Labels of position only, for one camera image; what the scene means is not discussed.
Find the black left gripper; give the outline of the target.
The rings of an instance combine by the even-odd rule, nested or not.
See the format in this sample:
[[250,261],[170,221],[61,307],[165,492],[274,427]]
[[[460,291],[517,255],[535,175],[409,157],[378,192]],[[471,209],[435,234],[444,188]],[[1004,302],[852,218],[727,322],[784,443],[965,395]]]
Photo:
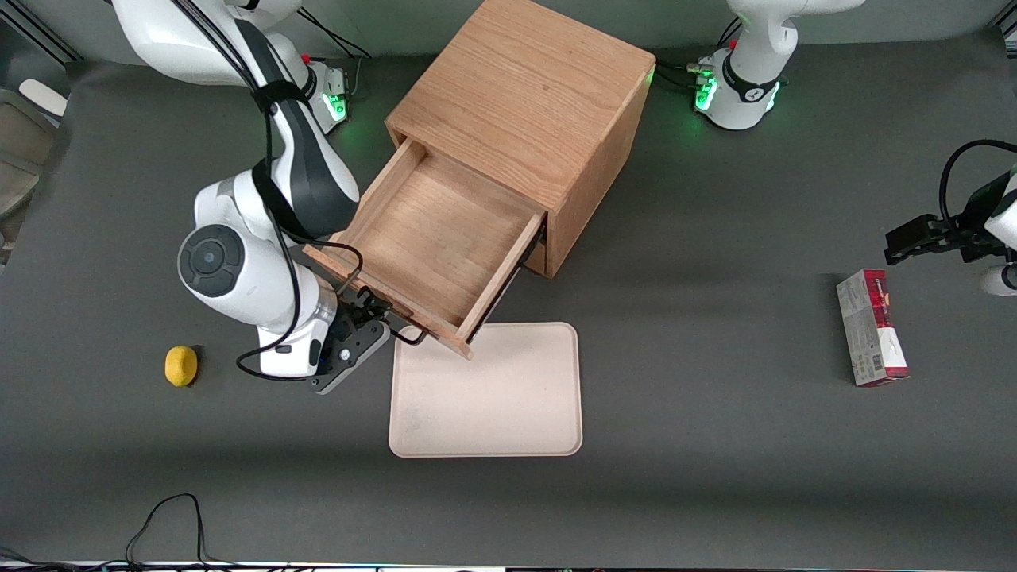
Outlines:
[[921,214],[885,235],[885,261],[897,265],[908,258],[928,253],[959,251],[963,263],[973,263],[992,255],[992,238],[985,230],[992,211],[962,211],[950,216],[941,211],[945,230],[940,241],[940,219]]

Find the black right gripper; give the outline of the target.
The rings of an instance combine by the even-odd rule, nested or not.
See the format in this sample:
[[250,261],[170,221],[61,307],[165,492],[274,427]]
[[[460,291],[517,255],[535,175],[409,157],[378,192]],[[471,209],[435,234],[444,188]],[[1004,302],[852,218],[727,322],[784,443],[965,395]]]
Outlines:
[[347,296],[338,294],[338,310],[328,327],[331,342],[345,342],[356,334],[372,333],[372,321],[384,321],[392,310],[388,300],[375,297],[369,287]]

